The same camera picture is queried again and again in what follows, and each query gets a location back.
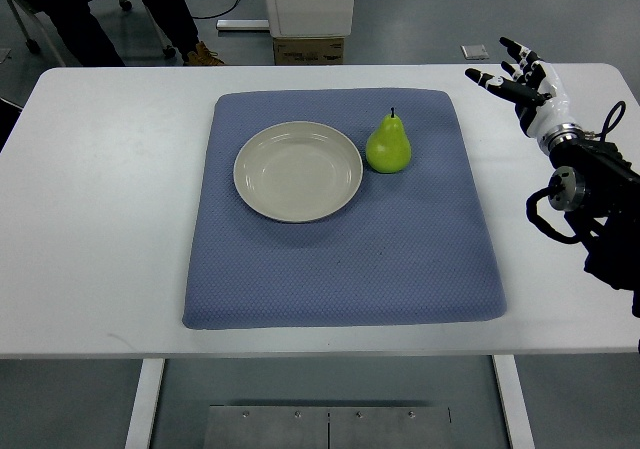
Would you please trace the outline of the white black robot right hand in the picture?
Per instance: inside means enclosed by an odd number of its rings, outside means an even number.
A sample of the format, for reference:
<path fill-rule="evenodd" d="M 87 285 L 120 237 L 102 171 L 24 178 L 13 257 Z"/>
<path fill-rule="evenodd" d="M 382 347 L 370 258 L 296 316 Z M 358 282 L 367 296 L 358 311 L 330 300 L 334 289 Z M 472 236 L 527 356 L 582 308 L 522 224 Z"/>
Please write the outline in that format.
<path fill-rule="evenodd" d="M 521 130 L 538 142 L 556 126 L 576 124 L 555 68 L 519 42 L 506 37 L 499 42 L 513 59 L 512 64 L 501 63 L 505 75 L 468 68 L 465 76 L 493 96 L 513 103 Z"/>

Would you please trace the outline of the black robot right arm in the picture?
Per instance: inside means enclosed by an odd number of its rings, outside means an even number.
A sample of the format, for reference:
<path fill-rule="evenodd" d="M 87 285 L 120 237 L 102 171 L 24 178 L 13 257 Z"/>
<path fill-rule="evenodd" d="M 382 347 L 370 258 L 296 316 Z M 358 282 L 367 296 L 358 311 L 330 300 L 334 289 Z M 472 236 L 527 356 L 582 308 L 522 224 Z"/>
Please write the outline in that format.
<path fill-rule="evenodd" d="M 554 173 L 526 201 L 526 216 L 541 233 L 587 251 L 584 271 L 615 290 L 633 293 L 639 315 L 639 175 L 606 136 L 624 116 L 617 102 L 603 128 L 586 134 L 566 125 L 543 142 Z"/>

